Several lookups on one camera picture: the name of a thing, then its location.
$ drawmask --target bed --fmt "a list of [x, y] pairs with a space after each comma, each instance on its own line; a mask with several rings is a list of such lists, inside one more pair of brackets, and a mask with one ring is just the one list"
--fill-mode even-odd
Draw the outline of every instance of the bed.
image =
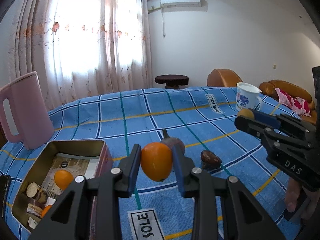
[[[214, 95], [221, 114], [210, 108], [208, 94]], [[274, 99], [261, 96], [263, 112], [295, 116]], [[142, 89], [83, 98], [49, 112], [55, 128], [50, 141], [103, 139], [115, 167], [135, 143], [144, 147], [160, 141], [162, 129], [166, 128], [170, 136], [183, 141], [185, 155], [191, 157], [196, 166], [201, 166], [200, 153], [204, 149], [219, 156], [225, 169], [211, 171], [211, 174], [220, 178], [229, 174], [237, 176], [286, 238], [292, 240], [299, 226], [284, 219], [288, 176], [266, 161], [266, 151], [257, 138], [235, 128], [235, 97], [236, 88], [192, 87], [182, 90]], [[1, 174], [12, 177], [5, 221], [20, 240], [28, 239], [30, 233], [12, 216], [11, 206], [21, 182], [45, 145], [26, 150], [21, 143], [8, 142], [0, 151]], [[140, 169], [136, 190], [136, 195], [121, 199], [119, 203], [123, 239], [135, 239], [128, 212], [145, 209], [155, 210], [163, 239], [191, 238], [193, 200], [180, 196], [174, 172], [161, 183], [151, 181]], [[219, 230], [223, 235], [219, 205], [217, 209]]]

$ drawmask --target yellow stripe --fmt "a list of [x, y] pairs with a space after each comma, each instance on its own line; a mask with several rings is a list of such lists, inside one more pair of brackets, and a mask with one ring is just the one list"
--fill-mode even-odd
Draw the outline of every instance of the yellow stripe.
[[167, 235], [165, 237], [166, 240], [168, 239], [174, 239], [174, 238], [177, 238], [179, 236], [184, 236], [184, 235], [187, 235], [187, 234], [191, 234], [192, 232], [192, 229], [187, 229], [187, 230], [184, 230], [182, 232], [179, 232], [179, 233], [175, 233], [175, 234], [171, 234], [171, 235]]
[[255, 192], [252, 193], [253, 196], [256, 196], [258, 193], [260, 193], [272, 180], [273, 178], [280, 172], [279, 169], [277, 169], [271, 177], [260, 187], [258, 188]]
[[270, 113], [270, 115], [273, 115], [273, 113], [278, 109], [278, 107], [280, 106], [281, 104], [279, 103], [273, 110], [272, 112]]
[[123, 157], [119, 157], [119, 158], [114, 158], [114, 159], [112, 159], [114, 162], [115, 161], [119, 161], [119, 160], [122, 160], [122, 159], [124, 159], [124, 158], [126, 158], [127, 156], [123, 156]]
[[[229, 135], [231, 135], [231, 134], [234, 134], [234, 133], [237, 133], [237, 132], [239, 132], [239, 130], [235, 130], [235, 131], [233, 131], [233, 132], [230, 132], [230, 133], [227, 133], [227, 134], [223, 134], [223, 135], [218, 136], [218, 137], [215, 137], [215, 138], [213, 138], [213, 139], [209, 139], [209, 140], [203, 141], [202, 143], [212, 142], [212, 141], [215, 141], [215, 140], [218, 140], [218, 139], [227, 137], [227, 136], [229, 136]], [[200, 144], [201, 144], [201, 143], [199, 143], [199, 142], [198, 142], [198, 143], [192, 143], [192, 144], [186, 145], [185, 147], [188, 148], [188, 147], [197, 146], [197, 145], [200, 145]]]
[[13, 158], [14, 160], [17, 160], [17, 161], [35, 161], [37, 159], [37, 158], [33, 158], [33, 159], [16, 158], [6, 150], [0, 150], [0, 152], [6, 153], [7, 155], [9, 155], [9, 157], [11, 157], [11, 158]]
[[[218, 105], [231, 105], [235, 104], [236, 102], [230, 102], [230, 103], [219, 103]], [[177, 109], [176, 112], [183, 112], [183, 111], [189, 111], [189, 110], [195, 110], [195, 109], [201, 109], [201, 108], [206, 108], [209, 107], [209, 105], [204, 105], [204, 106], [196, 106], [196, 107], [189, 107], [189, 108], [182, 108], [182, 109]], [[160, 115], [160, 114], [172, 114], [174, 113], [172, 110], [171, 111], [162, 111], [162, 112], [155, 112], [155, 113], [147, 113], [147, 114], [138, 114], [138, 115], [132, 115], [132, 116], [126, 116], [126, 119], [130, 118], [138, 118], [138, 117], [146, 117], [146, 116], [153, 116], [153, 115]], [[88, 121], [88, 122], [83, 122], [79, 125], [85, 125], [85, 124], [90, 124], [90, 123], [99, 123], [99, 122], [111, 122], [111, 121], [118, 121], [122, 120], [123, 118], [114, 118], [114, 119], [106, 119], [106, 120], [100, 120], [100, 121]], [[67, 128], [75, 128], [78, 125], [70, 125], [70, 126], [64, 126], [62, 128], [57, 128], [55, 131], [59, 131], [62, 129], [67, 129]]]
[[[273, 178], [280, 172], [280, 170], [276, 170], [272, 176], [260, 187], [258, 188], [255, 192], [252, 193], [253, 196], [256, 196], [258, 193], [260, 193], [272, 180]], [[222, 220], [222, 216], [218, 216], [218, 221], [221, 221]], [[178, 233], [175, 233], [175, 234], [171, 234], [171, 235], [167, 235], [165, 237], [165, 239], [174, 239], [174, 238], [177, 238], [179, 236], [184, 236], [184, 235], [187, 235], [187, 234], [191, 234], [192, 233], [192, 229], [187, 229], [187, 230], [184, 230], [184, 231], [181, 231], [181, 232], [178, 232]]]

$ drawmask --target air conditioner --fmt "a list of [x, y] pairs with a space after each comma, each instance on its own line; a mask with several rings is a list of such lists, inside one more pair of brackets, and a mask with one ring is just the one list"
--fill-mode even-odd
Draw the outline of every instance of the air conditioner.
[[160, 0], [162, 7], [201, 6], [200, 0]]

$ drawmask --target sheer curtain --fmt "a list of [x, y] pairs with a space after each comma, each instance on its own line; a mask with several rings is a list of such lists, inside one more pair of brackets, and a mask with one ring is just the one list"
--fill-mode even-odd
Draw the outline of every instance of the sheer curtain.
[[48, 109], [152, 86], [147, 0], [24, 0], [10, 78], [37, 71]]

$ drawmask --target cable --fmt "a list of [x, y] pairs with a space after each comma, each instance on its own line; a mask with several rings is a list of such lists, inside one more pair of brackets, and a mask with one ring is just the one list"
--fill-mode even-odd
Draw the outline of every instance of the cable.
[[157, 7], [157, 8], [151, 8], [151, 9], [148, 10], [148, 13], [153, 12], [153, 11], [156, 11], [156, 10], [159, 10], [159, 9], [161, 9], [161, 8], [162, 8], [162, 6]]
[[163, 31], [163, 37], [165, 37], [165, 32], [164, 32], [164, 16], [163, 16], [163, 7], [161, 8], [161, 16], [162, 16], [162, 31]]

